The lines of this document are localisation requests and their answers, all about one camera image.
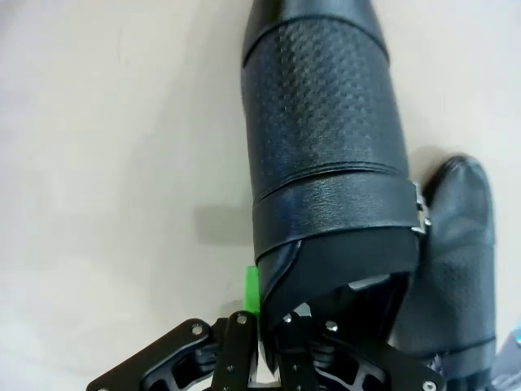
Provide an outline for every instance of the green object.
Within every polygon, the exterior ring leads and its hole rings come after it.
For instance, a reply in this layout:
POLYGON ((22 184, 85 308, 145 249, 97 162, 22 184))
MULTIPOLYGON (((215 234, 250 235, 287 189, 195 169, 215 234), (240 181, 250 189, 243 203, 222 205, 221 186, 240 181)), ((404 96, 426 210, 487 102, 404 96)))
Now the green object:
POLYGON ((247 267, 244 273, 243 310, 251 312, 256 317, 261 313, 259 274, 255 266, 247 267))

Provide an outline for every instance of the screw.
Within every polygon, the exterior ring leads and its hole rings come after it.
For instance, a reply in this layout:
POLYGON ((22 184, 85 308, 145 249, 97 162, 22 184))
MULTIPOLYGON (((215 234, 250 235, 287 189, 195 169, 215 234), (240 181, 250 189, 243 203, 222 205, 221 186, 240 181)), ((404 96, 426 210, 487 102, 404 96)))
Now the screw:
POLYGON ((192 326, 192 334, 194 334, 195 336, 200 336, 201 334, 203 334, 203 326, 196 323, 194 326, 192 326))
POLYGON ((339 330, 339 325, 336 324, 336 322, 333 322, 332 320, 328 320, 326 322, 326 328, 330 332, 337 332, 339 330))
POLYGON ((423 383, 423 391, 436 391, 436 384, 432 381, 423 383))
POLYGON ((238 317, 237 317, 237 323, 238 324, 246 324, 247 322, 247 317, 244 316, 243 314, 240 314, 238 317))

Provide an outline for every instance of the white background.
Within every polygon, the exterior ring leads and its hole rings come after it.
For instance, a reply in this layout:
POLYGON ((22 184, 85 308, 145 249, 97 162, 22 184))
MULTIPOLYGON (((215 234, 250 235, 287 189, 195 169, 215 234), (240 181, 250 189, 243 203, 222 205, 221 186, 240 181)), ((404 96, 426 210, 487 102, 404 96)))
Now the white background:
MULTIPOLYGON (((521 313, 521 2, 374 0, 412 175, 467 152, 521 313)), ((0 0, 0 389, 82 390, 252 264, 239 65, 251 0, 0 0)))

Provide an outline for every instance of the metal buckle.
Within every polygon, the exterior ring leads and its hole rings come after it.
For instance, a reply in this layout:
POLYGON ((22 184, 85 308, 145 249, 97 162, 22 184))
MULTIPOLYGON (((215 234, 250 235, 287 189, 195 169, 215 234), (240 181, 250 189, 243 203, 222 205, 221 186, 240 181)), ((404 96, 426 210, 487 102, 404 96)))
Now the metal buckle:
POLYGON ((422 188, 416 182, 414 182, 414 187, 416 187, 416 209, 418 210, 418 226, 413 226, 411 229, 413 232, 416 232, 420 235, 425 235, 427 233, 427 229, 431 226, 431 219, 429 214, 429 208, 427 207, 427 203, 425 202, 425 197, 422 194, 422 188))

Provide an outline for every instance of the silver screw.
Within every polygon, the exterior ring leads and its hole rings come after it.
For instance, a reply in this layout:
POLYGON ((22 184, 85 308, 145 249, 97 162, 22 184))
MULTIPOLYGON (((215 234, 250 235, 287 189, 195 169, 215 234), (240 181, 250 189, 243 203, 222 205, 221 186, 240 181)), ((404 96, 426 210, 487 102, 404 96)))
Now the silver screw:
POLYGON ((423 383, 423 391, 436 391, 436 384, 433 381, 423 383))
POLYGON ((238 324, 246 324, 247 322, 247 318, 246 316, 244 316, 243 314, 240 314, 238 317, 237 317, 237 323, 238 324))
POLYGON ((192 334, 194 334, 195 336, 200 336, 201 334, 203 334, 203 326, 196 323, 194 326, 192 326, 192 334))
POLYGON ((336 322, 333 322, 332 320, 328 320, 326 322, 326 328, 330 332, 337 332, 339 330, 339 325, 336 324, 336 322))

